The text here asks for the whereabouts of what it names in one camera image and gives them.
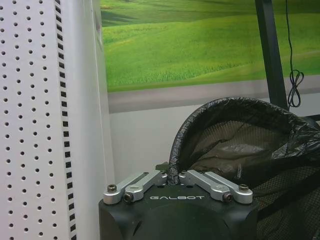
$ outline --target white pegboard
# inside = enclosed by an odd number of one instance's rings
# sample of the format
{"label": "white pegboard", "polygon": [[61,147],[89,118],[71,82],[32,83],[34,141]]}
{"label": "white pegboard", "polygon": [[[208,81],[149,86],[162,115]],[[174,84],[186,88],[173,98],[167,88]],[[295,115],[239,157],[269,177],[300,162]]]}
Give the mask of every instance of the white pegboard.
{"label": "white pegboard", "polygon": [[100,25],[99,0],[0,0],[1,240],[99,239],[114,181]]}
{"label": "white pegboard", "polygon": [[57,38],[63,36],[59,5],[59,0],[0,0],[2,240],[76,235],[76,220],[69,219],[74,205],[66,166],[68,119],[62,116],[67,108],[61,106],[67,98],[58,56],[64,53]]}

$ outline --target green grass field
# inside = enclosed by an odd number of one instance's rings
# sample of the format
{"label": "green grass field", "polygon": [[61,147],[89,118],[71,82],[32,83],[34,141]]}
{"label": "green grass field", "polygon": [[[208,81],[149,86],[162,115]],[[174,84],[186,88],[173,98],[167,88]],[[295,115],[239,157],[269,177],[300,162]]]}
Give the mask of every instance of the green grass field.
{"label": "green grass field", "polygon": [[[294,63],[320,74],[320,4],[290,2]],[[283,3],[274,0],[286,76]],[[101,13],[110,92],[265,78],[253,0],[102,0]]]}

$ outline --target black metal pole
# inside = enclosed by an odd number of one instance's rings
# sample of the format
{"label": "black metal pole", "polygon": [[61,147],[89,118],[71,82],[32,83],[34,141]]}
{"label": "black metal pole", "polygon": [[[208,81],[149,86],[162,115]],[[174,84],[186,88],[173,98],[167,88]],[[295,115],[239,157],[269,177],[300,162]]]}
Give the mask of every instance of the black metal pole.
{"label": "black metal pole", "polygon": [[270,102],[281,108],[289,109],[272,0],[255,0],[255,7]]}

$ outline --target screw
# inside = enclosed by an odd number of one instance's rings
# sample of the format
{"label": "screw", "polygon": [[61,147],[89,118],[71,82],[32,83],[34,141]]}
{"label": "screw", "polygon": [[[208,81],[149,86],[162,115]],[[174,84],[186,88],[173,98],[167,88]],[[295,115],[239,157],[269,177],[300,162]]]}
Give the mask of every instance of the screw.
{"label": "screw", "polygon": [[123,195],[123,201],[126,203],[126,204],[130,204],[132,203],[132,200],[134,199],[134,196],[131,194],[131,193],[125,193]]}
{"label": "screw", "polygon": [[115,191],[117,191],[117,185],[115,185],[115,184],[108,185],[107,191],[108,191],[108,193],[114,193]]}
{"label": "screw", "polygon": [[239,191],[241,191],[241,192],[247,192],[248,190],[249,190],[248,185],[245,185],[245,184],[240,184],[240,185],[239,185]]}
{"label": "screw", "polygon": [[222,200],[223,200],[225,203],[230,203],[230,202],[232,201],[232,194],[231,194],[231,193],[225,193],[225,194],[223,194]]}

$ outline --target trash bin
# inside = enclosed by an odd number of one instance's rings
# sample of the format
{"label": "trash bin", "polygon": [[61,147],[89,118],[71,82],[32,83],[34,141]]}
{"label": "trash bin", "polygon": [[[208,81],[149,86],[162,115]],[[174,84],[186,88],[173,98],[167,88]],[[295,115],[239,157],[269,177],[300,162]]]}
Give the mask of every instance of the trash bin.
{"label": "trash bin", "polygon": [[320,131],[305,118],[248,97],[211,101],[179,129],[168,183],[190,169],[252,189],[259,240],[311,240],[320,228]]}

